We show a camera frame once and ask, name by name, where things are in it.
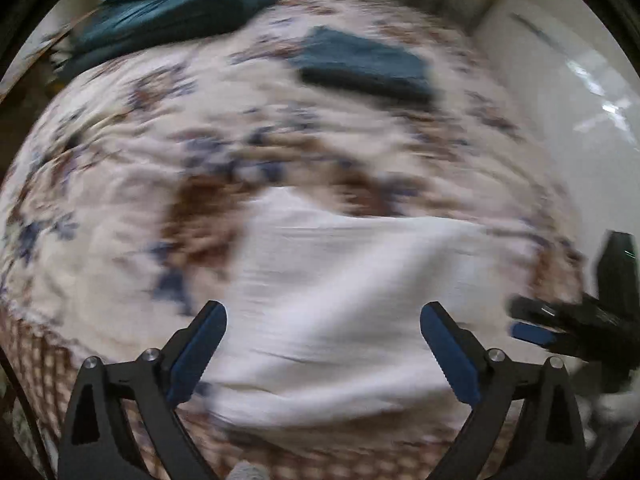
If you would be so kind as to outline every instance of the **teal folded cloth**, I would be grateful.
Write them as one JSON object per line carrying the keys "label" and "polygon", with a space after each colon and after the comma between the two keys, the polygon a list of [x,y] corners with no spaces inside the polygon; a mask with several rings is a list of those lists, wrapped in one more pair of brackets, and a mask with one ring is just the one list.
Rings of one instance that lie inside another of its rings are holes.
{"label": "teal folded cloth", "polygon": [[63,67],[71,79],[123,54],[233,32],[278,0],[103,0]]}
{"label": "teal folded cloth", "polygon": [[435,94],[420,57],[327,27],[316,27],[291,62],[306,83],[420,102]]}

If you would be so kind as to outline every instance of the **floral bedspread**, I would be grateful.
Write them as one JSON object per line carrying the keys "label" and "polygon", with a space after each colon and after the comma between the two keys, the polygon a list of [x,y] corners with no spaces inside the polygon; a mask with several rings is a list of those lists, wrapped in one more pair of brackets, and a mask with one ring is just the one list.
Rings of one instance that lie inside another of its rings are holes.
{"label": "floral bedspread", "polygon": [[[287,59],[318,25],[423,57],[436,101],[301,84]],[[479,222],[503,241],[513,292],[580,295],[570,200],[468,38],[386,0],[282,0],[234,34],[83,73],[16,156],[0,194],[0,344],[52,434],[82,358],[161,347],[222,296],[243,204],[267,186],[347,215]],[[220,474],[249,457],[274,478],[424,478],[451,438],[301,458],[232,444],[206,414],[181,415]]]}

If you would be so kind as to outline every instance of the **silver bolt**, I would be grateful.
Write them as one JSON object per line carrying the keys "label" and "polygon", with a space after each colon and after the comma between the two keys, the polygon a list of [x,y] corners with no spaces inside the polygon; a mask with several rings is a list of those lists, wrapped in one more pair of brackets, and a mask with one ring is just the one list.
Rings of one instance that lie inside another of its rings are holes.
{"label": "silver bolt", "polygon": [[157,348],[147,348],[144,352],[142,352],[142,358],[145,361],[155,361],[160,357],[160,351]]}
{"label": "silver bolt", "polygon": [[487,353],[489,359],[491,359],[491,361],[493,361],[494,363],[504,361],[504,358],[507,357],[507,355],[499,348],[491,348],[491,350],[489,350]]}
{"label": "silver bolt", "polygon": [[84,360],[83,366],[85,368],[95,368],[97,367],[99,362],[100,362],[100,359],[98,359],[96,356],[91,356]]}
{"label": "silver bolt", "polygon": [[562,361],[561,358],[555,355],[549,358],[549,364],[551,365],[552,368],[558,368],[558,369],[564,368],[564,361]]}

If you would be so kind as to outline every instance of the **blue gripper pad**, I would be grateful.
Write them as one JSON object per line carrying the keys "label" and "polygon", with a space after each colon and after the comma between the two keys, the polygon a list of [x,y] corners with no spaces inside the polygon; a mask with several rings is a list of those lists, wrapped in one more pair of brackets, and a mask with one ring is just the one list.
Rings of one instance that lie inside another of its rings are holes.
{"label": "blue gripper pad", "polygon": [[436,357],[436,361],[440,365],[440,368],[444,372],[449,385],[456,394],[456,398],[474,407],[480,401],[480,386],[479,386],[479,371],[474,365],[474,362],[469,358],[463,348],[458,344],[453,337],[449,328],[440,319],[440,316],[436,312],[435,308],[442,307],[436,304],[426,304],[422,308],[420,313],[420,331],[422,337],[431,348],[433,355]]}
{"label": "blue gripper pad", "polygon": [[204,369],[218,348],[226,331],[226,310],[218,304],[209,313],[198,331],[171,368],[171,386],[166,400],[172,407],[191,399],[191,394]]}
{"label": "blue gripper pad", "polygon": [[556,342],[556,334],[551,330],[520,322],[512,325],[511,337],[542,346],[543,348]]}

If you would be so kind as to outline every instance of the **folded white fabric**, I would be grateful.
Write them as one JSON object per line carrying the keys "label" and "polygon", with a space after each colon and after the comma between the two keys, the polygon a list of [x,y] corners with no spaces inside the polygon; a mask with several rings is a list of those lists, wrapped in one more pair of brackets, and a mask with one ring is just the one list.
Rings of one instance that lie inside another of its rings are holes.
{"label": "folded white fabric", "polygon": [[456,403],[420,334],[429,301],[488,348],[544,358],[508,337],[494,239],[482,226],[339,216],[287,188],[250,207],[223,301],[228,330],[204,374],[219,420],[260,433],[424,410],[433,399],[433,416],[458,426],[468,411],[447,412]]}

